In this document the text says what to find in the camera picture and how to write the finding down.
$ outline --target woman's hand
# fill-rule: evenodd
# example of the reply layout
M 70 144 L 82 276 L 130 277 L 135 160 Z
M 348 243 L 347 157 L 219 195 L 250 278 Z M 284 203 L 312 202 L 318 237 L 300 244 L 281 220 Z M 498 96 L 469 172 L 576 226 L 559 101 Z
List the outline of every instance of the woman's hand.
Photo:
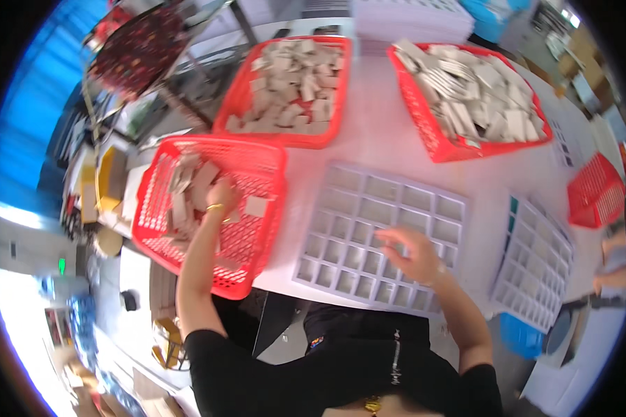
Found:
M 434 245 L 423 234 L 406 228 L 376 231 L 376 236 L 385 241 L 383 253 L 410 279 L 424 286 L 431 286 L 445 272 L 445 266 L 436 255 Z M 395 244 L 408 248 L 409 257 L 403 257 L 394 249 Z
M 222 204 L 225 207 L 225 215 L 236 208 L 241 201 L 241 191 L 234 186 L 229 177 L 218 179 L 206 195 L 206 204 Z

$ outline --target gold necklace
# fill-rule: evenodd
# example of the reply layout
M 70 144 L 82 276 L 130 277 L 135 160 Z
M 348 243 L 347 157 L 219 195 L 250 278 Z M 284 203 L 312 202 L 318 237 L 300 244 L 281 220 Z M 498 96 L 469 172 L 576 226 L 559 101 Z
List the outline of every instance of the gold necklace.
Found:
M 372 396 L 371 398 L 367 398 L 367 401 L 364 402 L 364 409 L 371 413 L 372 417 L 376 417 L 378 415 L 378 411 L 383 406 L 380 404 L 380 397 Z

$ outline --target white plastic tray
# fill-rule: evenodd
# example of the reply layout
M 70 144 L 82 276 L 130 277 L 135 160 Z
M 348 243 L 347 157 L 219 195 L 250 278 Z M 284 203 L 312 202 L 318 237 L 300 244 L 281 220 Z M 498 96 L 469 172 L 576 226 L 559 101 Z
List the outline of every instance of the white plastic tray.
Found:
M 425 233 L 457 271 L 467 199 L 406 178 L 342 162 L 327 169 L 294 281 L 336 296 L 415 316 L 441 315 L 429 288 L 396 269 L 380 251 L 377 229 Z M 398 247 L 403 255 L 405 248 Z
M 547 333 L 565 294 L 574 249 L 535 200 L 511 197 L 508 243 L 491 299 Z

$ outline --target black shirt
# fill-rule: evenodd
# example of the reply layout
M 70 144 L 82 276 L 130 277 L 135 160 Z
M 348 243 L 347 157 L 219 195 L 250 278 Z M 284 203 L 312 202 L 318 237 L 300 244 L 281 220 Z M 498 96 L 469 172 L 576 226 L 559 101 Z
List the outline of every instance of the black shirt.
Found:
M 429 350 L 428 322 L 426 341 L 409 337 L 404 321 L 426 319 L 356 311 L 336 320 L 337 324 L 343 321 L 346 328 L 342 332 L 338 326 L 335 332 L 325 329 L 323 343 L 306 356 L 276 366 L 253 359 L 249 352 L 216 332 L 192 332 L 185 340 L 185 350 L 201 415 L 320 417 L 326 408 L 387 394 L 399 394 L 447 417 L 502 414 L 491 365 L 478 365 L 459 376 L 450 363 Z M 389 329 L 389 338 L 376 338 L 375 330 L 367 330 L 383 325 L 387 332 L 394 320 L 397 326 L 405 326 L 401 329 L 401 376 L 396 386 L 392 385 L 391 375 L 394 331 Z M 353 329 L 363 329 L 362 333 L 349 333 L 348 322 L 353 323 Z M 319 320 L 315 324 L 313 327 L 320 327 Z M 422 332 L 421 327 L 417 329 L 417 334 Z

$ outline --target stack of paper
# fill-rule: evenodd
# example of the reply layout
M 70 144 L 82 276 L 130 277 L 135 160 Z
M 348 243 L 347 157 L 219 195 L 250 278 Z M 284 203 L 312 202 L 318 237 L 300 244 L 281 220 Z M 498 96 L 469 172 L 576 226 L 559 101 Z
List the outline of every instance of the stack of paper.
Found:
M 475 20 L 456 0 L 355 0 L 362 55 L 383 55 L 401 38 L 416 43 L 465 43 Z

